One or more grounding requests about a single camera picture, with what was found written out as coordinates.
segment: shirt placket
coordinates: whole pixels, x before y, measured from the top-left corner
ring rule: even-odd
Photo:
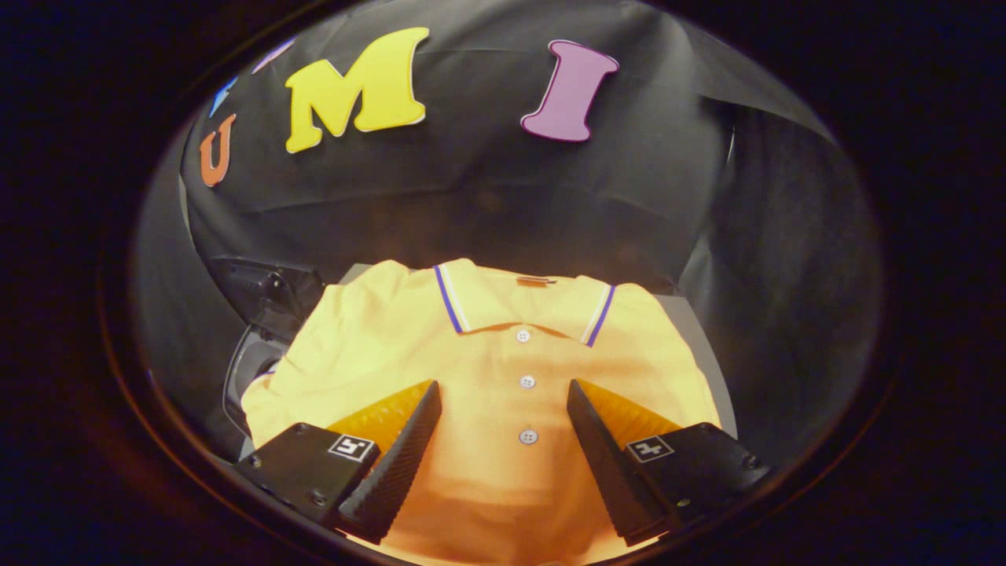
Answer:
[[[521,390],[519,392],[520,395],[539,395],[540,388],[536,388],[538,377],[535,376],[533,367],[537,366],[535,361],[541,352],[540,343],[544,339],[544,336],[528,325],[514,327],[512,335],[513,340],[516,342],[514,346],[516,356],[514,359],[517,361],[515,368],[516,375],[511,378],[513,380],[512,387],[519,388]],[[533,422],[533,420],[534,412],[529,411],[521,429],[514,431],[517,434],[517,440],[528,447],[534,446],[540,439],[540,428],[537,426],[538,423]]]

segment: screw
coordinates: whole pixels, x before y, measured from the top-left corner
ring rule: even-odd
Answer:
[[[740,465],[744,469],[754,469],[756,467],[762,465],[762,460],[760,460],[754,454],[747,454],[740,459]]]
[[[325,498],[325,494],[322,494],[318,490],[311,490],[311,493],[308,494],[308,496],[311,498],[311,503],[318,507],[325,507],[325,503],[328,501],[328,499]]]

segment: collar tag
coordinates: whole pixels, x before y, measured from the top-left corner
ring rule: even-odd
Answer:
[[[518,282],[525,282],[527,286],[548,286],[549,282],[555,282],[554,278],[549,278],[547,276],[531,276],[530,274],[518,274]]]

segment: black fabric backdrop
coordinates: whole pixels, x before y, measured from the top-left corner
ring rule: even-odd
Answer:
[[[341,138],[326,132],[287,153],[286,78],[319,58],[345,72],[368,43],[410,26],[431,29],[413,62],[426,120],[369,133],[350,122]],[[556,38],[621,64],[582,144],[519,127],[548,83]],[[154,375],[224,457],[240,438],[220,403],[239,323],[178,234],[181,206],[204,263],[238,254],[335,280],[357,261],[464,255],[682,295],[723,369],[740,440],[774,464],[807,449],[855,391],[881,273],[854,167],[795,95],[687,22],[632,2],[374,2],[246,68],[212,118],[209,104],[181,156],[181,201],[170,167],[152,189],[149,208],[166,211],[142,224],[137,257],[148,272],[161,264],[164,282],[141,280],[138,299],[147,322],[199,311],[182,319],[191,324],[146,325],[143,342]],[[229,169],[208,188],[198,146],[231,113]],[[177,260],[151,258],[168,246]],[[185,363],[193,357],[213,362]]]

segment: orange letter u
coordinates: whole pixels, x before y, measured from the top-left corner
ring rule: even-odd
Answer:
[[[223,180],[223,175],[227,174],[227,165],[230,164],[230,125],[234,123],[236,114],[231,114],[224,120],[218,128],[220,132],[220,159],[219,163],[213,166],[213,138],[216,132],[210,132],[206,139],[199,144],[199,169],[202,172],[202,182],[206,186]]]

